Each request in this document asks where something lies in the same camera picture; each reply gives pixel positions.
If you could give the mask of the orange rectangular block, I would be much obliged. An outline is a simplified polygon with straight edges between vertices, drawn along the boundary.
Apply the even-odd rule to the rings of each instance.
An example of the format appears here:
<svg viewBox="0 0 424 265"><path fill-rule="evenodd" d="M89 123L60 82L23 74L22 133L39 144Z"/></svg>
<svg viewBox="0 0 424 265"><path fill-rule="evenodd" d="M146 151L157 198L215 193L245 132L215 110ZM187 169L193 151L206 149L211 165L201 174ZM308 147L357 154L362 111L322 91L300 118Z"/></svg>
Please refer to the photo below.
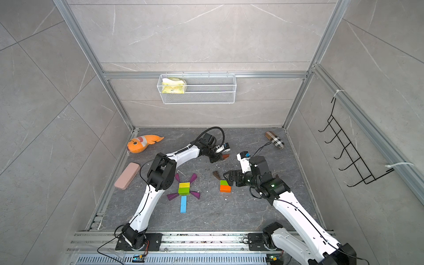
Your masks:
<svg viewBox="0 0 424 265"><path fill-rule="evenodd" d="M231 187L229 185L220 185L219 191L221 193L231 193Z"/></svg>

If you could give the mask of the dark brown wedge block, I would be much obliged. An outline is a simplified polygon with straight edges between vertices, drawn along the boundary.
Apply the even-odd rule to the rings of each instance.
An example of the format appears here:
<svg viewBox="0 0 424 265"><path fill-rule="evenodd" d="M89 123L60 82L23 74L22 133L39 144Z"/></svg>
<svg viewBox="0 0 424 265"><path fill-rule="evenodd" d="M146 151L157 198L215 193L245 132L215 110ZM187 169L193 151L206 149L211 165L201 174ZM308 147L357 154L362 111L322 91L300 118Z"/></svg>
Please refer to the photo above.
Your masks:
<svg viewBox="0 0 424 265"><path fill-rule="evenodd" d="M217 180L221 181L221 176L219 175L218 171L213 171L213 176L214 176Z"/></svg>

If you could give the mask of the yellow rectangular block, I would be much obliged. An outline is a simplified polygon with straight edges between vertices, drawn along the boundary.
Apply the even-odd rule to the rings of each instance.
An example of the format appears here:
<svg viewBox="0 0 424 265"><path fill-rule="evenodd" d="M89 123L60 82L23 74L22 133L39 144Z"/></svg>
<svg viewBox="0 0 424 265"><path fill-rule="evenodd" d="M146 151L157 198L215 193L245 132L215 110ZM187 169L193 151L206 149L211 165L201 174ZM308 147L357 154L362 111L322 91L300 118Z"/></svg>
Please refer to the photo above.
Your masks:
<svg viewBox="0 0 424 265"><path fill-rule="evenodd" d="M190 182L181 182L179 183L179 188L189 188L191 186Z"/></svg>

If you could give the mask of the green rectangular block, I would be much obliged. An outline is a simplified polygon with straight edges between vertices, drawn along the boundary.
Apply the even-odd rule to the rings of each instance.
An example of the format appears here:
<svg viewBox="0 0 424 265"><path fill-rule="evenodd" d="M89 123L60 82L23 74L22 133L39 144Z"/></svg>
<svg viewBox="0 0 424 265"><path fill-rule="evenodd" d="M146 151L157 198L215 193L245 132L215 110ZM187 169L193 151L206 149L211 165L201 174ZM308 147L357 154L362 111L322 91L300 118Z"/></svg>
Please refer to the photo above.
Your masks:
<svg viewBox="0 0 424 265"><path fill-rule="evenodd" d="M190 194L190 188L189 187L179 188L178 194L181 195L181 196L189 195Z"/></svg>

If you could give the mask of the light blue block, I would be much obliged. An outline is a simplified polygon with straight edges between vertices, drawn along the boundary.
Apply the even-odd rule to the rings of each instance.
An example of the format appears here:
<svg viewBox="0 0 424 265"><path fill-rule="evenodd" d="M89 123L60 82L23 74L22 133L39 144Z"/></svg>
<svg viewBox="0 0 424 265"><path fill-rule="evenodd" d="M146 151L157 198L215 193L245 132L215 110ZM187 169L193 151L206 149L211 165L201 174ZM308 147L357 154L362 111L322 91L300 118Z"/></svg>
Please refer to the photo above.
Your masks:
<svg viewBox="0 0 424 265"><path fill-rule="evenodd" d="M186 213L186 212L187 212L187 196L183 195L181 196L180 213Z"/></svg>

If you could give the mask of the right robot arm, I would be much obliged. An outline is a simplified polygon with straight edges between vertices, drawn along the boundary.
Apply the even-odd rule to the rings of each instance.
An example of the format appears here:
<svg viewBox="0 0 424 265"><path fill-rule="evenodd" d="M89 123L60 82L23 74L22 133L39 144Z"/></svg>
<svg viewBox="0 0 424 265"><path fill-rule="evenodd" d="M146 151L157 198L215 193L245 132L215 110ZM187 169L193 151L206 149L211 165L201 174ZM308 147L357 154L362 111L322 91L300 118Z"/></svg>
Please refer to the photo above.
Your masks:
<svg viewBox="0 0 424 265"><path fill-rule="evenodd" d="M301 265L355 265L357 254L350 244L341 245L304 209L289 186L273 175L263 156L238 158L241 169L223 174L229 185L248 186L278 210L299 234L293 237L279 223L263 229L265 246L285 251Z"/></svg>

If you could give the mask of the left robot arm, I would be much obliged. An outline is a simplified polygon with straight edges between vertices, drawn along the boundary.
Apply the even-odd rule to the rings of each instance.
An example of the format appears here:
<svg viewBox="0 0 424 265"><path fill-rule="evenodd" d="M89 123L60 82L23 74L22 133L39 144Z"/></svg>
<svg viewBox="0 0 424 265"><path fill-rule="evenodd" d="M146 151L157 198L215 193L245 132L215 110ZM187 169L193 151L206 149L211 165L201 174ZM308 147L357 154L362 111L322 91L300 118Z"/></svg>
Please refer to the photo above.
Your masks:
<svg viewBox="0 0 424 265"><path fill-rule="evenodd" d="M146 190L140 204L130 221L121 230L121 238L135 251L148 245L145 236L153 210L165 192L174 181L177 168L201 156L209 158L211 163L224 160L223 152L229 150L225 141L225 133L221 127L211 127L204 130L186 147L168 154L158 153L151 160L147 172Z"/></svg>

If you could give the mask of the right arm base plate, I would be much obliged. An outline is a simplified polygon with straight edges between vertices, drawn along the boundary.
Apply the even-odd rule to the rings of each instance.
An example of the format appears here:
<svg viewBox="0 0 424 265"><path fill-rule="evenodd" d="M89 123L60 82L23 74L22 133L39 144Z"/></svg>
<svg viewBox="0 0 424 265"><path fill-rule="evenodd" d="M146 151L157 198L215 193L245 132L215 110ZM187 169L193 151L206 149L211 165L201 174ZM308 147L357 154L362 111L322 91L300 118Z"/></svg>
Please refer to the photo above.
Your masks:
<svg viewBox="0 0 424 265"><path fill-rule="evenodd" d="M271 238L264 233L248 233L247 240L244 240L247 243L250 251L281 251L282 248L279 248L274 245L271 241Z"/></svg>

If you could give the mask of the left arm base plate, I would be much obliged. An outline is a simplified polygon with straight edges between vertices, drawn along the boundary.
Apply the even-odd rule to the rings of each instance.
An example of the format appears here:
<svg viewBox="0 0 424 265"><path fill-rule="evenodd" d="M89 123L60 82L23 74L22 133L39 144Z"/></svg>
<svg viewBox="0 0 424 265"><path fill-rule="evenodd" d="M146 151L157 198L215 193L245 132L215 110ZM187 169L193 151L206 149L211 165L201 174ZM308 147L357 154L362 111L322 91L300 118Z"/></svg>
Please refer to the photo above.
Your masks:
<svg viewBox="0 0 424 265"><path fill-rule="evenodd" d="M119 235L115 246L116 251L158 251L162 242L161 233L147 233L135 240L135 246L131 246L123 235Z"/></svg>

